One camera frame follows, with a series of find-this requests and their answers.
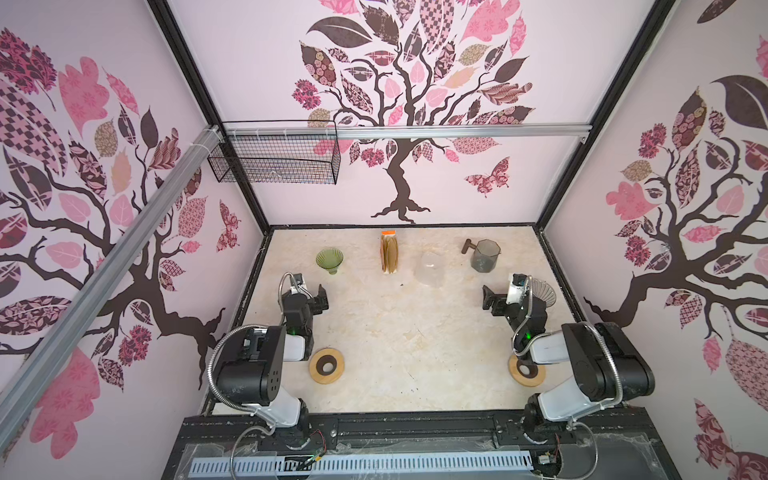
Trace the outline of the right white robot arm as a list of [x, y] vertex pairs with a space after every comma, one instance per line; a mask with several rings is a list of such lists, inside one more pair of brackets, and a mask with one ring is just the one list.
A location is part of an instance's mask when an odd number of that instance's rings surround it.
[[510, 373], [523, 386], [541, 385], [545, 368], [569, 364], [572, 375], [529, 397], [521, 420], [524, 435], [541, 443], [554, 423], [573, 425], [583, 417], [649, 396], [655, 378], [622, 328], [614, 323], [565, 323], [547, 329], [556, 303], [546, 282], [515, 275], [505, 293], [482, 287], [482, 309], [504, 318], [512, 330]]

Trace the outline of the clear plastic dripper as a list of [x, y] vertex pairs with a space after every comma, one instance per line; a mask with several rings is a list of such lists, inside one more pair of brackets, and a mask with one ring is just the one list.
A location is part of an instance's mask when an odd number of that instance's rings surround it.
[[414, 277], [423, 285], [441, 288], [445, 280], [443, 257], [435, 252], [424, 252], [415, 267]]

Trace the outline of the aluminium rail left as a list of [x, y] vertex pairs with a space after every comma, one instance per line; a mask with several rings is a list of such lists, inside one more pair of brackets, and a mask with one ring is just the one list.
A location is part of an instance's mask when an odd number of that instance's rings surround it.
[[223, 140], [222, 129], [205, 127], [184, 152], [180, 165], [166, 177], [136, 220], [71, 301], [64, 315], [17, 371], [1, 394], [1, 447], [6, 448], [39, 398], [52, 383], [87, 328], [133, 265], [140, 250], [182, 193], [195, 171]]

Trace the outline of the grey glass carafe mug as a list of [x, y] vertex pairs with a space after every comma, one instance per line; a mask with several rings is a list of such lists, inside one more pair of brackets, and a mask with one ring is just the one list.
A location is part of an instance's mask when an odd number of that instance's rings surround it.
[[501, 247], [493, 240], [482, 239], [478, 242], [473, 242], [471, 239], [466, 239], [461, 253], [467, 254], [472, 250], [470, 259], [470, 266], [478, 273], [490, 273], [497, 264], [499, 255], [501, 254]]

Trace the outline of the green glass dripper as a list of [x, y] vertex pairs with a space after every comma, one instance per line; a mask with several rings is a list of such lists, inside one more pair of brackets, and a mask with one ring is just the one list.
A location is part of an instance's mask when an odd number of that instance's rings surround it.
[[344, 254], [335, 247], [324, 248], [316, 255], [315, 261], [321, 269], [330, 275], [335, 275], [344, 261]]

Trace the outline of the aluminium rail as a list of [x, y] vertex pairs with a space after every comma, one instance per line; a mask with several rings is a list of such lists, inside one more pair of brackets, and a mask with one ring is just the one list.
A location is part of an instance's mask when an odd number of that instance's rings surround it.
[[512, 138], [589, 136], [589, 124], [516, 124], [355, 127], [337, 130], [339, 139], [415, 139], [415, 138]]
[[166, 177], [136, 220], [71, 301], [64, 315], [17, 371], [1, 394], [1, 447], [6, 448], [39, 398], [52, 383], [87, 328], [133, 265], [140, 250], [182, 193], [195, 171], [223, 140], [222, 129], [205, 127], [184, 152], [180, 165]]

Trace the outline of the black base frame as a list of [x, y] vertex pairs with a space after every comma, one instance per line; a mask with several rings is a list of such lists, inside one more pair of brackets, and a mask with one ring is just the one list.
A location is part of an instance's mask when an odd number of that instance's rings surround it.
[[440, 473], [276, 479], [675, 479], [678, 471], [653, 422], [639, 407], [554, 423], [541, 443], [522, 431], [520, 410], [309, 413], [310, 435], [250, 416], [189, 417], [163, 471], [189, 479], [197, 458], [527, 451], [530, 472]]

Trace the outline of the coffee filter pack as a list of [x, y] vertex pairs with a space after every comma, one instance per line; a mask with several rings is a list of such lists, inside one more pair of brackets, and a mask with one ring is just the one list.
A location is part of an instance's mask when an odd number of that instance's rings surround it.
[[399, 244], [395, 231], [385, 231], [381, 234], [380, 256], [382, 271], [386, 274], [395, 273], [399, 261]]

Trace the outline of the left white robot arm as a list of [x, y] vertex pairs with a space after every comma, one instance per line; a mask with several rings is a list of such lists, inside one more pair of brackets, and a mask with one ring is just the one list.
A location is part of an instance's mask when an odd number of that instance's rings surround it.
[[314, 349], [314, 317], [329, 308], [326, 289], [281, 295], [279, 325], [242, 325], [214, 348], [205, 376], [219, 403], [255, 415], [277, 429], [310, 435], [306, 403], [281, 386], [286, 363], [307, 361]]

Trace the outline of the aluminium rail back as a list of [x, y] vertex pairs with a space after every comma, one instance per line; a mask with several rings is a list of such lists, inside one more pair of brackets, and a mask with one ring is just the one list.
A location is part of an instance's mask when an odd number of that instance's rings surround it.
[[337, 130], [339, 139], [415, 139], [415, 138], [512, 138], [589, 136], [589, 124], [516, 124], [355, 127]]

